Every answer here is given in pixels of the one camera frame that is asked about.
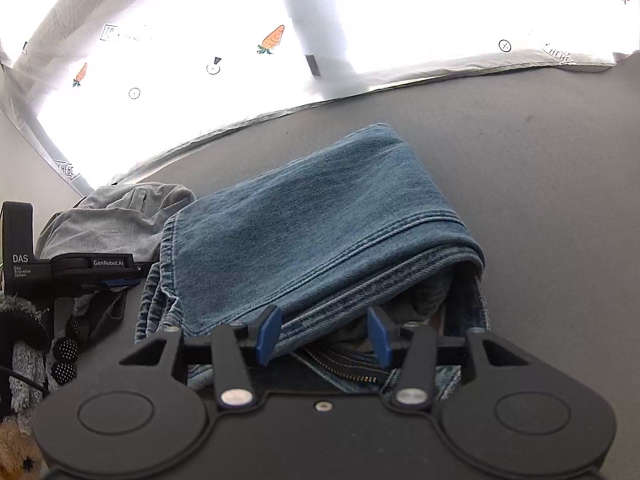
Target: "white fabric backdrop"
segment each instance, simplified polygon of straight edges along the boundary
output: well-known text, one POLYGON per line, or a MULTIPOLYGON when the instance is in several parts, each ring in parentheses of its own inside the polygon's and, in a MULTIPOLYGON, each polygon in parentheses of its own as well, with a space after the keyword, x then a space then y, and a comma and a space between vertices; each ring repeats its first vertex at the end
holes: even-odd
POLYGON ((0 41, 0 107, 84 191, 328 99, 529 66, 607 68, 640 48, 640 0, 0 0, 0 41), (280 44, 258 54, 279 25, 280 44))

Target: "gray felt surface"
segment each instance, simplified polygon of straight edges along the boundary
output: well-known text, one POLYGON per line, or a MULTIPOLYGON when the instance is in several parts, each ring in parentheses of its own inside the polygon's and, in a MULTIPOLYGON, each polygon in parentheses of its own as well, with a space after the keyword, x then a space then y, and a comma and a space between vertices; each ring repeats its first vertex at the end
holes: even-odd
MULTIPOLYGON (((415 148, 484 248, 492 329, 612 403, 603 472, 636 478, 640 54, 602 73, 545 68, 350 98, 214 140, 148 180, 202 197, 376 122, 415 148)), ((80 373, 132 344, 139 302, 140 288, 80 373)))

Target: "denim fabric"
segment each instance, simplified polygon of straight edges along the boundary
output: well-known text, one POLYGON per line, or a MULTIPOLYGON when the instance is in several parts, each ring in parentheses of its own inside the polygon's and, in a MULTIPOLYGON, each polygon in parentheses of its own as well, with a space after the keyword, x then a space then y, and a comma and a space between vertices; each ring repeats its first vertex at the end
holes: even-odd
MULTIPOLYGON (((207 334, 274 303, 277 356, 460 265, 477 279, 481 249, 411 147, 374 124, 169 218, 136 341, 166 326, 207 334)), ((470 312, 452 314, 459 330, 486 324, 480 306, 470 312)), ((210 367, 190 370, 193 388, 210 379, 210 367)))
MULTIPOLYGON (((431 280, 425 280, 422 283, 412 287, 421 290, 425 283, 431 280)), ((402 315, 404 313, 393 311, 394 300, 383 304, 383 308, 387 311, 396 323, 403 323, 402 315)), ((490 330, 490 323, 487 310, 484 304, 484 298, 480 292, 479 279, 474 270, 469 265, 456 266, 456 272, 452 277, 451 286, 446 300, 440 306, 444 310, 444 326, 442 333, 447 336, 464 336, 470 328, 483 328, 490 330)), ((376 358, 373 355, 369 342, 361 343, 357 349, 353 350, 351 341, 336 343, 331 341, 332 337, 339 333, 332 333, 330 336, 323 337, 300 350, 294 352, 294 357, 303 362, 306 366, 314 370, 321 377, 325 378, 329 383, 344 392, 380 392, 385 397, 390 395, 390 391, 395 386, 400 370, 391 370, 389 372, 381 370, 376 365, 376 358), (327 346, 326 341, 332 342, 332 346, 327 346), (318 359, 328 355, 328 359, 333 363, 348 359, 349 367, 352 371, 354 368, 362 370, 368 369, 367 375, 378 376, 380 381, 377 384, 354 383, 353 381, 345 381, 342 377, 328 373, 326 367, 318 364, 318 359)), ((320 359, 325 364, 327 359, 320 359)), ((446 365, 438 366, 434 377, 434 382, 439 400, 446 399, 455 390, 460 383, 461 374, 460 366, 446 365)))

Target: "screw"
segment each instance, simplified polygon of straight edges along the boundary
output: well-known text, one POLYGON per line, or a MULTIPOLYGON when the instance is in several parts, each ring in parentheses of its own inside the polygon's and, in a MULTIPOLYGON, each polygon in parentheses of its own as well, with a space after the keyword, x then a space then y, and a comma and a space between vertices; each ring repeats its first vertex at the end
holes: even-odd
POLYGON ((401 404, 422 404, 426 402, 429 396, 427 392, 420 388, 403 388, 396 392, 396 400, 401 404))
POLYGON ((242 388, 233 388, 222 392, 220 400, 227 406, 245 406, 254 400, 254 394, 242 388))
POLYGON ((320 400, 316 402, 316 410, 319 412, 330 412, 334 408, 334 405, 328 400, 320 400))

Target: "black polka dot fabric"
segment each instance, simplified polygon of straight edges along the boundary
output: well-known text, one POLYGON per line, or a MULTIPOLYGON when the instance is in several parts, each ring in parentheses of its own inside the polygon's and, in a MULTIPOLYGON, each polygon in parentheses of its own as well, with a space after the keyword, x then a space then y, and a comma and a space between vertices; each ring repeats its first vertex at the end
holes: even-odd
POLYGON ((55 362, 51 367, 51 376, 60 385, 73 381, 77 374, 78 369, 76 368, 76 363, 55 362))
POLYGON ((80 337, 80 325, 78 324, 76 316, 71 316, 66 322, 65 335, 74 341, 77 341, 80 337))
POLYGON ((78 360, 78 343, 69 337, 61 337, 53 345, 53 357, 63 363, 75 363, 78 360))

